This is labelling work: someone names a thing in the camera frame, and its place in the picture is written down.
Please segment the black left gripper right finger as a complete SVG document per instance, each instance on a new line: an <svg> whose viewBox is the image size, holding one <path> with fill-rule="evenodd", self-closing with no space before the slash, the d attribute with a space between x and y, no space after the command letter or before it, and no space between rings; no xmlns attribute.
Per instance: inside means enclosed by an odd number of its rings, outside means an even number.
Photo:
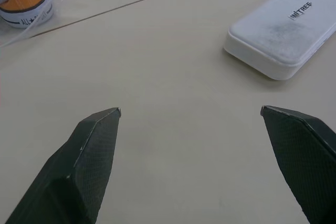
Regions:
<svg viewBox="0 0 336 224"><path fill-rule="evenodd" d="M310 224L336 224L336 132L298 111L264 105L278 166Z"/></svg>

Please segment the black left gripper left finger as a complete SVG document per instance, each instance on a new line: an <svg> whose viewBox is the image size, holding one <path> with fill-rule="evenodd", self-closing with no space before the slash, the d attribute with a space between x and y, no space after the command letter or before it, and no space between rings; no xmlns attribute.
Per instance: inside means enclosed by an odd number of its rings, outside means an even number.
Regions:
<svg viewBox="0 0 336 224"><path fill-rule="evenodd" d="M80 121L5 224L95 224L112 171L120 108Z"/></svg>

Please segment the white case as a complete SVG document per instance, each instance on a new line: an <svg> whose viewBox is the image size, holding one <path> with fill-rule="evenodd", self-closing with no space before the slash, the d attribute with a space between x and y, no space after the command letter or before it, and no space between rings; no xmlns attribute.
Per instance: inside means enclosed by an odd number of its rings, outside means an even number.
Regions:
<svg viewBox="0 0 336 224"><path fill-rule="evenodd" d="M336 0L268 0L230 26L224 49L273 80L288 80L335 32Z"/></svg>

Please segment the orange and white sneaker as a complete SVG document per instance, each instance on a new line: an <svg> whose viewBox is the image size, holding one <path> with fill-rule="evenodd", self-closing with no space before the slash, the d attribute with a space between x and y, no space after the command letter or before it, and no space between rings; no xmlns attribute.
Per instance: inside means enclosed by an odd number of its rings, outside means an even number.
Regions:
<svg viewBox="0 0 336 224"><path fill-rule="evenodd" d="M51 0L0 0L0 17L14 28L26 29L40 25L54 14Z"/></svg>

